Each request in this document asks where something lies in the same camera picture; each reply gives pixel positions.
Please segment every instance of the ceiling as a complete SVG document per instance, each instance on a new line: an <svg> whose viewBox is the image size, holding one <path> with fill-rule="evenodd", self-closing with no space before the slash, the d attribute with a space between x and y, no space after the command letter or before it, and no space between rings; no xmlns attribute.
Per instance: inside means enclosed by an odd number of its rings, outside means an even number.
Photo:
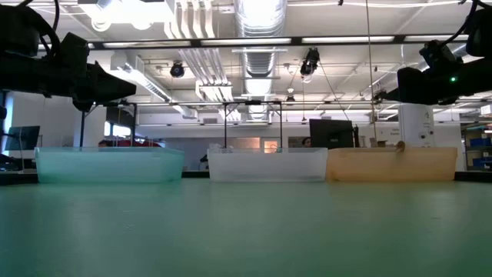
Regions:
<svg viewBox="0 0 492 277"><path fill-rule="evenodd" d="M425 2L442 2L443 0L370 0L370 3L378 4L411 4ZM0 0L0 3L18 2L15 0ZM290 0L293 4L319 4L328 1L304 1ZM345 0L345 3L363 3L362 0ZM43 8L42 3L47 1L34 0L33 7L52 22L54 17L51 7ZM154 23L147 30L139 31L130 24L113 24L106 32L96 32L91 28L91 19L75 5L74 2L61 2L62 9L57 33L60 38L67 32L86 38L89 41L124 41L139 39L166 39L162 23ZM233 8L232 0L215 0L213 5L214 32L219 38L236 36L236 24L234 13L223 13L224 10ZM369 8L370 33L372 35L397 35L397 34L450 34L463 24L469 12L470 4L465 5L439 5L426 8ZM286 36L309 36L309 35L366 35L367 13L365 7L353 5L325 5L325 6L288 6L284 35ZM461 44L449 44L454 50ZM396 87L396 71L404 65L423 65L423 59L418 54L422 45L352 45L352 46L321 46L318 50L321 55L322 66L318 67L312 82L302 83L297 68L305 56L308 47L286 47L287 52L279 53L275 79L272 92L276 96L271 99L285 100L289 93L288 88L294 89L294 97L298 101L320 101L332 100L334 94L330 85L341 100L371 99L371 80L381 80L374 88ZM234 97L244 94L244 80L241 73L240 55L231 52L232 48L220 48L220 56L227 73L228 79L233 85ZM166 50L138 50L135 53L146 64L145 74L152 76L160 86L166 88L174 99L180 102L197 102L195 78L190 70L185 69L183 78L172 78L169 74L172 62L180 60L177 49ZM460 50L456 55L466 56L466 52ZM108 58L98 55L97 59ZM159 101L152 97L150 92L140 88L139 95L148 95L148 101ZM492 94L483 93L475 98L489 97ZM480 105L467 105L473 110ZM317 107L309 105L305 107L293 106L286 109L338 109L339 106ZM140 113L165 113L176 112L169 107L142 107ZM213 110L201 110L201 112L213 112Z"/></svg>

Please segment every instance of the white plastic bin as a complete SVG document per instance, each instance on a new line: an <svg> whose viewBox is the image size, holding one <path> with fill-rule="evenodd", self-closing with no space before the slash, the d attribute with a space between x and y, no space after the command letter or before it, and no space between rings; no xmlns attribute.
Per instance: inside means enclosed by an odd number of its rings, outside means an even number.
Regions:
<svg viewBox="0 0 492 277"><path fill-rule="evenodd" d="M327 149L209 149L215 182L323 182Z"/></svg>

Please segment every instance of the black pole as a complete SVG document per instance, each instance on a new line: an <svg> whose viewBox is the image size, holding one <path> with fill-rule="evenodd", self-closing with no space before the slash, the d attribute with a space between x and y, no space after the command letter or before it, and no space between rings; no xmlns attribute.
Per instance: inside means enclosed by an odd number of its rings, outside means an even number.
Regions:
<svg viewBox="0 0 492 277"><path fill-rule="evenodd" d="M282 129L282 104L280 104L280 147L283 148L284 147L284 136L283 136L283 129Z"/></svg>
<svg viewBox="0 0 492 277"><path fill-rule="evenodd" d="M80 142L79 147L84 146L84 127L85 127L85 112L82 112L82 121L80 124Z"/></svg>
<svg viewBox="0 0 492 277"><path fill-rule="evenodd" d="M137 126L137 104L133 104L133 122L131 123L131 142L130 146L133 146L135 142L135 129Z"/></svg>
<svg viewBox="0 0 492 277"><path fill-rule="evenodd" d="M224 148L228 147L228 105L224 104Z"/></svg>

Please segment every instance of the green table surface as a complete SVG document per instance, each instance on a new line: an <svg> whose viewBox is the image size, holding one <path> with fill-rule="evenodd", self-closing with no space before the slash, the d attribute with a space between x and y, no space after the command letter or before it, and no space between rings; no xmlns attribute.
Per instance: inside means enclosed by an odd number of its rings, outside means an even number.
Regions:
<svg viewBox="0 0 492 277"><path fill-rule="evenodd" d="M1 277L492 276L492 185L0 187Z"/></svg>

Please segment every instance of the person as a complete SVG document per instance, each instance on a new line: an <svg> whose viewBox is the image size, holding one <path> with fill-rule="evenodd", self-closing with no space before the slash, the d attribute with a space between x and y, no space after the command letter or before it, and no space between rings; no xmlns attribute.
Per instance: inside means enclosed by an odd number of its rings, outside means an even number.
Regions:
<svg viewBox="0 0 492 277"><path fill-rule="evenodd" d="M307 137L302 140L302 147L310 148L311 147L311 138Z"/></svg>

